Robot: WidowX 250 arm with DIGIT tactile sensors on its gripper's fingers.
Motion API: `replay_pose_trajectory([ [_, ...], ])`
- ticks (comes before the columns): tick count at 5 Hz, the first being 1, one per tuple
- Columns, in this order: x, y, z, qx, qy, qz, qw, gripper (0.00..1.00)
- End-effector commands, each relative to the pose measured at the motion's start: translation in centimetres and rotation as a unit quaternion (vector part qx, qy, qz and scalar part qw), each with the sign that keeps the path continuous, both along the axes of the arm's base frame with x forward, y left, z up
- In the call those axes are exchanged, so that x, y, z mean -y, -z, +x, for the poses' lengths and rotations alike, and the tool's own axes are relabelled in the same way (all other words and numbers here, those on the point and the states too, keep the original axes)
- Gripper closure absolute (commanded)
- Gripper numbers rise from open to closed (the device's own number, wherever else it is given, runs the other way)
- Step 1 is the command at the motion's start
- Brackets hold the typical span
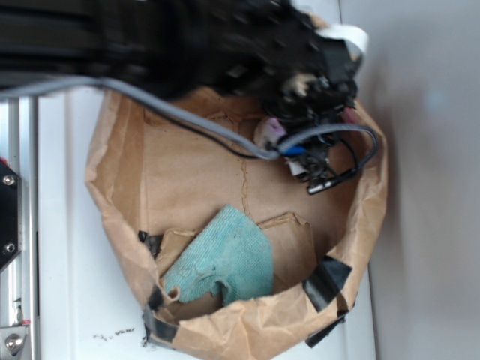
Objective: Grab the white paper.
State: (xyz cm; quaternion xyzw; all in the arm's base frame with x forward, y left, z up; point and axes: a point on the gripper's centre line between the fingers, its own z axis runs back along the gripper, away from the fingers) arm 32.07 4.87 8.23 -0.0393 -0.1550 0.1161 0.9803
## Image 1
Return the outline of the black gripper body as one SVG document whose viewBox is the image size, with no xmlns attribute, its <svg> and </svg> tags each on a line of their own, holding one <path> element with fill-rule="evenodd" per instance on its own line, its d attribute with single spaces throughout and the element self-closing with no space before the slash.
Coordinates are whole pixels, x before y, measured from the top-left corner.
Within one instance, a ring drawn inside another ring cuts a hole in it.
<svg viewBox="0 0 480 360">
<path fill-rule="evenodd" d="M 341 132 L 317 133 L 357 94 L 359 59 L 345 38 L 290 1 L 211 1 L 209 47 L 209 85 L 222 95 L 258 98 L 266 118 L 280 121 L 286 136 L 266 150 L 297 160 L 307 175 L 296 178 L 310 194 L 356 175 L 356 168 L 336 172 L 329 163 Z"/>
</svg>

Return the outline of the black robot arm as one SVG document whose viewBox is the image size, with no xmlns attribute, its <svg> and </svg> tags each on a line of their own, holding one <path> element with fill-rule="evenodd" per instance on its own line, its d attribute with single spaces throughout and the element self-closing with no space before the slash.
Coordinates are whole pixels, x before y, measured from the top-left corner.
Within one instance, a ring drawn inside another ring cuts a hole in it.
<svg viewBox="0 0 480 360">
<path fill-rule="evenodd" d="M 249 158 L 298 161 L 312 194 L 351 179 L 329 148 L 346 127 L 361 59 L 291 1 L 3 1 L 1 97 L 73 86 L 114 89 L 183 128 L 220 142 L 164 101 L 199 87 L 258 98 L 287 133 Z"/>
</svg>

